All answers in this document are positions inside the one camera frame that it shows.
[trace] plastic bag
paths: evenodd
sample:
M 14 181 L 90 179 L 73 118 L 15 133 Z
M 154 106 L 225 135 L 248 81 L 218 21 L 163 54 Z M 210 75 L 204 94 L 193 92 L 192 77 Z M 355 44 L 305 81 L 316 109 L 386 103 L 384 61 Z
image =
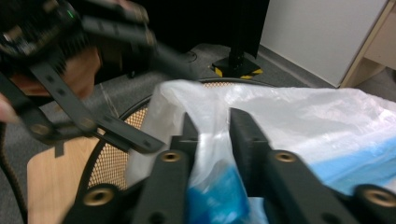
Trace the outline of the plastic bag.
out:
M 247 111 L 273 149 L 299 154 L 326 185 L 346 194 L 362 183 L 396 192 L 396 104 L 352 89 L 268 88 L 247 84 L 207 89 L 170 81 L 150 101 L 142 130 L 165 143 L 180 134 L 182 115 L 197 126 L 190 223 L 265 223 L 262 200 L 248 199 L 228 135 L 229 108 Z M 133 152 L 127 183 L 149 175 L 155 155 Z

